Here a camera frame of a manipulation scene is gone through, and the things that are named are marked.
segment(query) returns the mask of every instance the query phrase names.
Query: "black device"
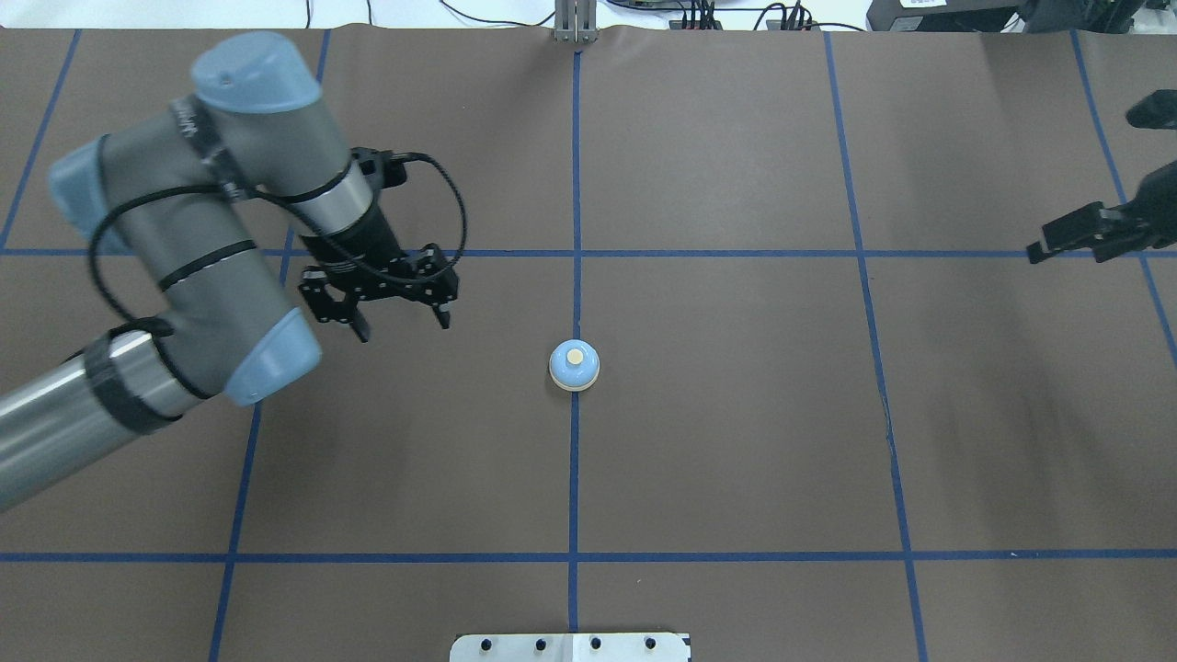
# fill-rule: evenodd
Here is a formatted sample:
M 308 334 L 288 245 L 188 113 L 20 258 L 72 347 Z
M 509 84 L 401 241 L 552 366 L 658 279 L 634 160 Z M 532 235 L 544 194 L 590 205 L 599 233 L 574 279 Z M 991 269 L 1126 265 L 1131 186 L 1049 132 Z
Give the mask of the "black device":
M 1177 90 L 1158 90 L 1126 113 L 1137 128 L 1177 130 Z M 1096 262 L 1177 241 L 1177 160 L 1144 177 L 1136 197 L 1106 208 L 1089 203 L 1042 227 L 1043 240 L 1026 246 L 1031 264 L 1065 251 L 1091 249 Z
M 1018 14 L 1025 32 L 1084 29 L 1124 34 L 1145 0 L 1025 0 Z
M 876 32 L 1002 32 L 1017 9 L 1011 0 L 873 0 L 866 22 Z

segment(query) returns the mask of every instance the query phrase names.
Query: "black cable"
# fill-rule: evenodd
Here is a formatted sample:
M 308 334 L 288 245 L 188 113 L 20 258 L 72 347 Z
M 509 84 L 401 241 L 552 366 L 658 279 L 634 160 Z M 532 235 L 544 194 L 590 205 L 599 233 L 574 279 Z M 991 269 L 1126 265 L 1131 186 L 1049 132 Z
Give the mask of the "black cable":
M 809 13 L 809 9 L 802 7 L 802 0 L 797 0 L 792 11 L 789 12 L 789 18 L 785 20 L 785 25 L 782 26 L 782 29 L 800 29 L 805 24 L 806 13 Z
M 451 4 L 446 2 L 445 0 L 438 0 L 438 2 L 440 2 L 441 6 L 445 7 L 446 9 L 450 9 L 451 13 L 458 14 L 459 16 L 463 16 L 463 18 L 466 18 L 466 19 L 470 19 L 472 21 L 480 22 L 480 24 L 490 24 L 490 25 L 517 25 L 519 27 L 539 27 L 539 26 L 546 24 L 547 21 L 552 20 L 553 18 L 556 18 L 556 12 L 553 11 L 551 14 L 547 14 L 547 16 L 545 16 L 544 20 L 539 21 L 538 24 L 521 24 L 519 21 L 494 21 L 494 20 L 490 20 L 490 19 L 480 19 L 478 16 L 472 16 L 472 15 L 465 13 L 465 12 L 461 12 L 460 9 L 458 9 L 457 7 L 454 7 Z
M 450 258 L 446 262 L 445 266 L 443 266 L 438 271 L 428 276 L 423 276 L 420 278 L 398 278 L 395 276 L 391 276 L 384 271 L 380 271 L 374 266 L 371 266 L 359 257 L 352 254 L 350 251 L 347 251 L 347 249 L 340 246 L 339 243 L 332 239 L 318 223 L 311 219 L 311 217 L 306 216 L 306 213 L 304 213 L 302 210 L 298 208 L 291 203 L 287 203 L 280 197 L 274 196 L 273 193 L 259 191 L 258 188 L 251 188 L 250 194 L 254 198 L 260 198 L 262 200 L 266 200 L 267 203 L 278 205 L 287 213 L 299 219 L 302 223 L 302 225 L 311 229 L 311 231 L 314 232 L 314 234 L 318 238 L 322 239 L 322 241 L 331 250 L 335 251 L 344 259 L 355 265 L 357 269 L 370 276 L 373 276 L 387 283 L 392 283 L 394 285 L 423 285 L 426 283 L 432 283 L 433 280 L 437 280 L 438 278 L 444 276 L 446 272 L 453 271 L 454 265 L 457 265 L 458 260 L 460 260 L 461 257 L 466 253 L 466 238 L 470 233 L 470 220 L 466 216 L 466 201 L 463 199 L 461 191 L 458 190 L 458 185 L 454 184 L 453 178 L 450 177 L 450 173 L 445 170 L 445 167 L 443 167 L 441 164 L 438 163 L 437 159 L 434 159 L 433 157 L 428 154 L 423 154 L 420 152 L 405 152 L 400 154 L 393 154 L 393 159 L 397 159 L 400 163 L 421 161 L 433 166 L 433 168 L 438 171 L 438 174 L 441 176 L 441 179 L 445 179 L 445 183 L 450 185 L 450 191 L 453 192 L 454 200 L 458 203 L 458 213 L 461 217 L 461 237 L 458 239 L 458 247 L 457 250 L 454 250 L 453 257 Z M 94 229 L 94 234 L 89 238 L 89 245 L 86 249 L 86 266 L 89 271 L 89 279 L 94 284 L 94 289 L 98 290 L 99 296 L 102 297 L 104 302 L 106 302 L 106 305 L 111 306 L 111 310 L 113 310 L 115 315 L 122 318 L 124 322 L 127 322 L 128 324 L 137 324 L 140 322 L 140 318 L 137 318 L 134 315 L 132 315 L 131 311 L 127 310 L 126 306 L 124 306 L 119 302 L 119 299 L 114 296 L 114 292 L 112 292 L 109 286 L 106 284 L 106 279 L 102 278 L 102 273 L 98 267 L 98 245 L 102 241 L 102 237 L 105 237 L 106 233 L 109 232 L 111 227 L 114 226 L 114 223 L 119 219 L 119 217 L 127 213 L 128 211 L 134 210 L 137 207 L 141 207 L 151 203 L 164 200 L 166 198 L 174 198 L 177 196 L 188 196 L 197 193 L 221 193 L 221 187 L 215 184 L 197 184 L 191 186 L 177 186 L 174 188 L 165 188 L 162 191 L 146 193 L 144 196 L 139 196 L 138 198 L 127 200 L 126 203 L 115 206 L 113 210 L 107 212 L 107 214 L 98 224 L 98 227 Z
M 853 29 L 853 31 L 857 31 L 857 32 L 866 32 L 865 29 L 863 29 L 863 28 L 860 28 L 860 27 L 858 27 L 856 25 L 837 24 L 837 22 L 832 22 L 832 21 L 822 21 L 822 22 L 816 22 L 816 24 L 807 24 L 807 25 L 802 26 L 800 29 L 809 29 L 811 27 L 825 27 L 825 26 L 846 27 L 846 28 L 850 28 L 850 29 Z
M 764 20 L 764 16 L 769 15 L 769 12 L 771 12 L 773 9 L 778 9 L 778 8 L 780 9 L 780 26 L 784 27 L 785 26 L 785 18 L 787 18 L 787 15 L 789 15 L 789 13 L 787 13 L 789 12 L 789 7 L 785 7 L 784 2 L 773 2 L 772 5 L 769 5 L 767 7 L 765 7 L 764 9 L 760 9 L 760 15 L 756 18 L 756 25 L 752 26 L 752 31 L 754 32 L 757 29 L 760 29 L 760 21 Z

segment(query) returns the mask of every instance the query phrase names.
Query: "blue joint cap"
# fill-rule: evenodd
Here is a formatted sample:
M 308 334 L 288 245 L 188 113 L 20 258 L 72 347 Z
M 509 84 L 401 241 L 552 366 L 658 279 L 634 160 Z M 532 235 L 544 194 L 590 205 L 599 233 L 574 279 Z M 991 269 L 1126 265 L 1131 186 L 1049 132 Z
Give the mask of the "blue joint cap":
M 588 343 L 565 340 L 547 359 L 547 372 L 556 385 L 565 391 L 583 391 L 597 382 L 600 358 Z
M 102 187 L 102 140 L 78 147 L 49 166 L 49 196 L 66 219 L 88 241 L 111 211 Z M 98 246 L 102 253 L 129 253 L 119 231 L 111 229 Z
M 192 65 L 197 97 L 231 113 L 284 113 L 322 97 L 290 39 L 247 32 L 221 41 Z
M 321 357 L 301 311 L 293 309 L 250 350 L 225 384 L 225 395 L 241 406 L 253 404 L 310 372 Z

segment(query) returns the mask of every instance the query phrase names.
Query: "blue tape line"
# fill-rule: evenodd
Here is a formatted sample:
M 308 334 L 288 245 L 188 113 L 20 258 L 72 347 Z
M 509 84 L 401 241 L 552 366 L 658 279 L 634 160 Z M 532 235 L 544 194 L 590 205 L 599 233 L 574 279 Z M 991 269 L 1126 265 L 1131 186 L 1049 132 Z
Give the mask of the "blue tape line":
M 348 564 L 348 563 L 387 563 L 387 564 L 413 564 L 413 563 L 567 563 L 568 555 L 563 551 L 524 551 L 524 552 L 499 552 L 499 554 L 239 554 L 238 563 L 321 563 L 321 564 Z
M 71 258 L 84 258 L 86 257 L 86 249 L 5 249 L 0 251 L 0 254 L 12 256 L 12 257 L 71 257 Z M 127 253 L 122 257 L 131 257 Z
M 580 57 L 572 54 L 572 337 L 580 338 L 580 279 L 584 246 L 580 236 Z M 580 547 L 580 393 L 571 395 L 568 415 L 568 631 L 579 629 Z
M 838 73 L 833 60 L 833 42 L 830 33 L 822 33 L 825 40 L 826 69 L 830 73 L 830 95 L 833 100 L 833 118 L 838 127 L 838 148 L 842 152 L 842 174 L 846 186 L 850 224 L 855 232 L 855 250 L 858 252 L 858 279 L 863 287 L 863 304 L 866 307 L 866 327 L 871 338 L 871 355 L 875 358 L 875 380 L 883 402 L 886 422 L 886 443 L 891 452 L 891 489 L 895 492 L 895 510 L 899 523 L 899 542 L 905 554 L 911 552 L 911 536 L 907 530 L 907 508 L 903 497 L 903 478 L 899 472 L 899 452 L 895 445 L 895 425 L 891 419 L 891 403 L 887 399 L 886 376 L 883 372 L 883 352 L 879 349 L 878 326 L 875 323 L 875 302 L 871 298 L 870 274 L 866 271 L 866 254 L 863 247 L 863 230 L 858 220 L 858 198 L 855 194 L 855 178 L 850 167 L 850 148 L 846 145 L 846 126 L 842 113 L 842 94 L 838 92 Z M 919 587 L 916 582 L 916 564 L 904 561 L 907 575 L 907 597 L 911 602 L 911 622 L 916 635 L 916 650 L 920 662 L 927 662 L 927 643 L 924 638 L 924 617 L 919 605 Z
M 5 551 L 0 563 L 224 563 L 225 554 Z M 922 551 L 520 551 L 520 552 L 259 552 L 239 564 L 459 563 L 862 563 L 900 561 L 1049 561 L 1177 558 L 1177 549 L 979 549 Z
M 1083 47 L 1079 45 L 1079 33 L 1071 31 L 1071 47 L 1075 49 L 1075 64 L 1079 67 L 1079 79 L 1083 81 L 1083 94 L 1088 99 L 1088 110 L 1091 112 L 1091 124 L 1096 128 L 1096 137 L 1099 139 L 1099 147 L 1103 150 L 1104 160 L 1108 163 L 1108 172 L 1111 173 L 1112 184 L 1116 185 L 1116 194 L 1119 197 L 1119 204 L 1128 203 L 1128 196 L 1124 193 L 1124 185 L 1119 179 L 1119 168 L 1116 167 L 1116 158 L 1111 154 L 1111 147 L 1108 146 L 1108 138 L 1104 134 L 1103 121 L 1099 119 L 1099 108 L 1096 107 L 1096 98 L 1091 92 L 1091 79 L 1088 78 L 1088 66 L 1083 60 Z M 1177 342 L 1173 340 L 1173 331 L 1169 325 L 1169 315 L 1165 312 L 1164 302 L 1161 300 L 1161 292 L 1157 290 L 1157 283 L 1152 278 L 1152 269 L 1149 266 L 1149 258 L 1144 252 L 1136 253 L 1137 259 L 1141 263 L 1141 271 L 1144 273 L 1144 282 L 1149 287 L 1149 297 L 1152 298 L 1152 307 L 1157 312 L 1157 319 L 1161 320 L 1161 332 L 1165 338 L 1165 345 L 1169 347 L 1169 358 L 1172 360 L 1173 366 L 1177 366 Z
M 319 45 L 319 66 L 314 69 L 314 80 L 322 84 L 322 72 L 327 68 L 327 48 L 331 48 L 331 31 L 322 31 L 322 42 Z
M 1143 254 L 1137 256 L 1141 260 L 1141 271 L 1144 272 L 1144 283 L 1149 286 L 1149 296 L 1152 298 L 1152 309 L 1157 311 L 1157 319 L 1161 320 L 1161 333 L 1165 337 L 1165 344 L 1169 345 L 1169 358 L 1172 359 L 1173 366 L 1177 368 L 1177 342 L 1173 340 L 1173 330 L 1169 325 L 1169 313 L 1165 312 L 1165 305 L 1161 300 L 1161 292 L 1157 290 L 1157 282 L 1152 278 L 1152 267 L 1149 266 L 1149 259 Z
M 1177 558 L 1177 549 L 1003 549 L 912 551 L 915 561 L 1042 561 L 1052 558 Z
M 250 477 L 253 474 L 253 456 L 258 448 L 258 431 L 261 429 L 261 404 L 253 405 L 253 419 L 250 423 L 250 439 L 245 445 L 245 462 L 241 465 L 241 482 L 237 490 L 237 505 L 233 509 L 233 529 L 228 538 L 228 554 L 225 555 L 225 572 L 221 576 L 221 593 L 217 601 L 217 618 L 213 621 L 213 637 L 208 647 L 208 660 L 214 662 L 220 656 L 221 634 L 225 631 L 225 616 L 228 613 L 228 598 L 233 590 L 233 570 L 237 564 L 237 549 L 241 542 L 241 523 L 245 519 L 245 502 L 250 495 Z
M 850 250 L 824 249 L 731 249 L 731 250 L 658 250 L 614 249 L 583 251 L 586 258 L 852 258 Z
M 867 251 L 862 254 L 869 258 L 1018 258 L 1025 259 L 1022 251 Z
M 1108 146 L 1108 137 L 1103 131 L 1103 123 L 1099 121 L 1099 111 L 1096 108 L 1096 98 L 1091 93 L 1091 80 L 1088 78 L 1088 65 L 1083 61 L 1083 48 L 1079 46 L 1079 33 L 1071 31 L 1071 48 L 1075 49 L 1075 64 L 1079 67 L 1079 80 L 1083 81 L 1083 94 L 1088 98 L 1088 110 L 1091 112 L 1091 123 L 1096 127 L 1096 137 L 1099 139 L 1099 148 L 1103 150 L 1104 160 L 1108 161 L 1108 170 L 1111 172 L 1111 181 L 1116 185 L 1116 196 L 1119 204 L 1128 201 L 1124 194 L 1124 185 L 1119 179 L 1119 170 L 1116 160 L 1111 157 L 1111 147 Z
M 0 551 L 0 563 L 224 563 L 224 554 Z
M 12 226 L 16 221 L 20 199 L 25 194 L 25 186 L 28 185 L 28 178 L 33 174 L 36 154 L 41 151 L 41 141 L 45 140 L 45 132 L 49 128 L 49 120 L 53 118 L 53 111 L 58 106 L 58 98 L 61 97 L 61 88 L 65 86 L 66 74 L 69 73 L 69 65 L 73 64 L 74 53 L 78 52 L 79 40 L 81 40 L 81 31 L 75 29 L 73 39 L 69 40 L 69 48 L 66 51 L 66 59 L 61 62 L 61 71 L 58 72 L 58 80 L 53 84 L 53 93 L 49 94 L 49 102 L 45 106 L 45 113 L 41 115 L 41 124 L 36 127 L 36 135 L 33 137 L 33 146 L 28 150 L 28 158 L 25 159 L 25 170 L 20 173 L 20 180 L 16 183 L 16 191 L 13 193 L 12 204 L 8 205 L 8 216 L 5 217 L 4 227 L 0 229 L 0 250 L 8 243 L 8 234 L 12 233 Z
M 278 267 L 278 283 L 285 285 L 286 278 L 291 271 L 291 249 L 294 246 L 294 229 L 286 229 L 286 243 L 282 245 L 280 254 L 282 256 L 281 266 Z M 267 251 L 262 251 L 262 254 L 268 254 Z
M 576 251 L 548 251 L 545 249 L 523 249 L 523 250 L 487 250 L 487 249 L 466 249 L 465 257 L 468 258 L 572 258 L 576 257 Z
M 581 563 L 787 563 L 903 561 L 902 551 L 586 551 Z

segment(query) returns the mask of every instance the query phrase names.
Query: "grid line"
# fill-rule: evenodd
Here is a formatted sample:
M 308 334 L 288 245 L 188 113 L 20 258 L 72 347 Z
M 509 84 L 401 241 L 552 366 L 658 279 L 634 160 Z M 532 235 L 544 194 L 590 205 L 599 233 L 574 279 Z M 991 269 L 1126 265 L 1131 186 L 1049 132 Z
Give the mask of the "grid line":
M 580 338 L 580 57 L 572 54 L 572 337 Z M 571 393 L 568 408 L 568 631 L 580 629 L 580 393 Z
M 1108 135 L 1103 130 L 1103 120 L 1099 119 L 1099 108 L 1096 106 L 1096 97 L 1091 91 L 1091 79 L 1088 77 L 1088 65 L 1083 59 L 1083 45 L 1079 44 L 1079 33 L 1071 31 L 1071 48 L 1075 51 L 1075 65 L 1079 69 L 1079 80 L 1083 81 L 1083 94 L 1086 97 L 1088 111 L 1091 112 L 1091 125 L 1096 130 L 1096 138 L 1099 140 L 1099 148 L 1103 150 L 1104 160 L 1108 164 L 1108 172 L 1111 174 L 1112 185 L 1116 186 L 1116 196 L 1119 204 L 1128 203 L 1128 194 L 1124 193 L 1124 183 L 1119 177 L 1119 168 L 1116 167 L 1116 158 L 1108 145 Z M 1152 307 L 1156 310 L 1157 319 L 1161 322 L 1161 333 L 1165 338 L 1169 347 L 1169 358 L 1177 368 L 1177 342 L 1173 339 L 1172 327 L 1169 325 L 1169 315 L 1165 312 L 1164 302 L 1161 300 L 1161 292 L 1157 290 L 1157 282 L 1152 278 L 1152 269 L 1149 266 L 1149 258 L 1142 251 L 1136 253 L 1136 259 L 1141 263 L 1141 272 L 1144 283 L 1149 289 L 1149 297 L 1152 299 Z
M 241 542 L 241 524 L 245 519 L 245 499 L 250 494 L 250 477 L 253 474 L 253 457 L 258 449 L 258 431 L 261 428 L 261 403 L 253 405 L 253 418 L 250 422 L 250 437 L 245 444 L 245 461 L 241 463 L 241 482 L 237 490 L 237 504 L 233 509 L 233 529 L 228 539 L 228 552 L 225 554 L 225 570 L 221 575 L 220 596 L 217 598 L 217 616 L 213 620 L 213 635 L 208 646 L 208 660 L 215 662 L 220 656 L 221 635 L 225 631 L 225 618 L 228 615 L 228 600 L 233 591 L 233 571 L 237 569 L 237 549 Z
M 227 554 L 138 551 L 5 551 L 0 563 L 215 563 Z M 1076 561 L 1177 560 L 1177 549 L 962 549 L 873 551 L 518 551 L 518 552 L 242 552 L 235 564 L 374 564 L 460 563 L 898 563 L 906 561 Z
M 842 155 L 842 174 L 846 187 L 846 205 L 850 211 L 850 225 L 855 233 L 855 252 L 858 260 L 858 280 L 863 290 L 863 305 L 866 309 L 866 330 L 871 340 L 871 356 L 875 362 L 875 380 L 883 403 L 887 450 L 891 455 L 891 490 L 895 496 L 896 519 L 899 525 L 899 543 L 907 555 L 903 565 L 907 578 L 907 600 L 911 603 L 911 622 L 916 638 L 916 653 L 920 662 L 927 662 L 927 643 L 924 640 L 924 617 L 919 605 L 919 585 L 916 581 L 916 563 L 911 560 L 911 536 L 907 530 L 907 508 L 903 497 L 903 477 L 899 470 L 899 451 L 895 444 L 895 425 L 891 418 L 891 403 L 886 391 L 886 375 L 883 371 L 883 351 L 879 347 L 878 325 L 875 322 L 875 302 L 871 297 L 870 273 L 866 267 L 866 251 L 863 246 L 863 229 L 858 220 L 858 197 L 855 194 L 855 177 L 850 165 L 850 148 L 846 145 L 846 125 L 842 113 L 842 94 L 838 91 L 838 72 L 833 59 L 833 41 L 830 33 L 823 32 L 825 41 L 825 64 L 830 74 L 830 95 L 833 101 L 833 119 L 838 130 L 838 150 Z
M 66 75 L 69 73 L 69 65 L 73 64 L 74 53 L 78 52 L 78 42 L 81 40 L 81 31 L 75 29 L 73 39 L 69 40 L 69 48 L 66 51 L 65 60 L 61 62 L 61 69 L 58 72 L 58 79 L 53 84 L 53 93 L 49 94 L 49 102 L 45 105 L 45 113 L 41 115 L 41 124 L 36 127 L 36 134 L 33 137 L 33 146 L 28 150 L 28 158 L 25 159 L 25 168 L 20 172 L 20 180 L 16 183 L 16 190 L 12 194 L 12 204 L 8 206 L 8 216 L 5 217 L 4 227 L 0 227 L 0 251 L 4 250 L 5 245 L 8 243 L 8 234 L 12 233 L 12 226 L 16 221 L 16 212 L 20 210 L 20 199 L 25 196 L 25 186 L 28 185 L 28 178 L 33 174 L 33 166 L 36 165 L 36 154 L 41 151 L 41 141 L 45 140 L 45 132 L 49 128 L 49 120 L 53 118 L 53 111 L 58 107 L 58 98 L 61 95 L 61 88 L 65 86 Z

